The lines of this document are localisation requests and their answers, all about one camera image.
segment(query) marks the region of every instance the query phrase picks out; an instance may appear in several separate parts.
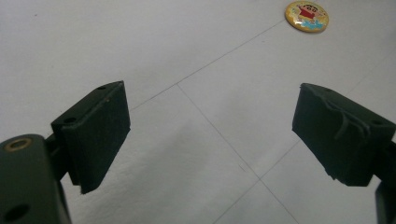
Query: white surface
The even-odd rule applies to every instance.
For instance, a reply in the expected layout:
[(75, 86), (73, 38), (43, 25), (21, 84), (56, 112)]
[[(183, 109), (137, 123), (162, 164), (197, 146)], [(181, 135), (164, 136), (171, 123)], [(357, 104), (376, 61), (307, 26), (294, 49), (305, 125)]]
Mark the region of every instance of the white surface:
[(377, 180), (332, 181), (291, 120), (310, 82), (396, 122), (396, 2), (318, 1), (318, 35), (289, 2), (2, 1), (0, 139), (123, 79), (133, 130), (98, 190), (63, 180), (74, 223), (375, 223)]

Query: round pin badge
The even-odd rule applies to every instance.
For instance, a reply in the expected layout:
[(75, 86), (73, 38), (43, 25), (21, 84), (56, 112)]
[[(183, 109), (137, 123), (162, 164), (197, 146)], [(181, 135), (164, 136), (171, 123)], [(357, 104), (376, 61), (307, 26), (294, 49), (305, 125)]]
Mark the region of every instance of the round pin badge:
[(308, 1), (293, 2), (286, 8), (286, 20), (294, 28), (317, 33), (326, 29), (329, 24), (329, 15), (318, 4)]

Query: floor tile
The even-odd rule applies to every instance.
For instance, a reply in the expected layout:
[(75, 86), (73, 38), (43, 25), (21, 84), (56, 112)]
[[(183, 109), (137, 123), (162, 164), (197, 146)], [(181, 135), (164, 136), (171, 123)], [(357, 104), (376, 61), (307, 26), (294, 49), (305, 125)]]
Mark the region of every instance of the floor tile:
[(216, 224), (297, 224), (259, 181)]
[(303, 142), (265, 175), (263, 182), (298, 223), (376, 223), (378, 179), (374, 177), (367, 188), (333, 181)]
[(103, 185), (66, 194), (75, 223), (213, 223), (259, 179), (178, 87), (132, 113)]
[(392, 29), (378, 34), (379, 18), (366, 21), (372, 30), (347, 32), (364, 24), (361, 13), (367, 7), (380, 11), (384, 4), (338, 3), (355, 7), (350, 20), (332, 26), (332, 18), (345, 16), (345, 10), (323, 2), (331, 23), (322, 34), (302, 33), (284, 21), (179, 83), (259, 176), (298, 140), (290, 129), (301, 83), (348, 93), (396, 47)]

